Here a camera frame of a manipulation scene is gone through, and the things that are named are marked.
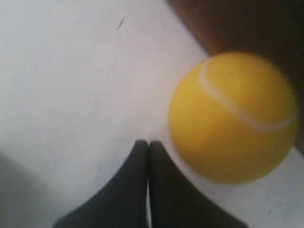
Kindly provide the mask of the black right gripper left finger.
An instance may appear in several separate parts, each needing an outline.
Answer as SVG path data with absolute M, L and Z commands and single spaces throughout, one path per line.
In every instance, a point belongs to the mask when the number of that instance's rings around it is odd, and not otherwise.
M 137 140 L 119 171 L 55 228 L 146 228 L 148 144 Z

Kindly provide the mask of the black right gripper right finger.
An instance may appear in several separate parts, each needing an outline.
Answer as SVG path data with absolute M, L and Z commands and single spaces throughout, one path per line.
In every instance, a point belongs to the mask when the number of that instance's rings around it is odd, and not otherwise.
M 246 228 L 201 194 L 159 141 L 149 146 L 149 195 L 154 228 Z

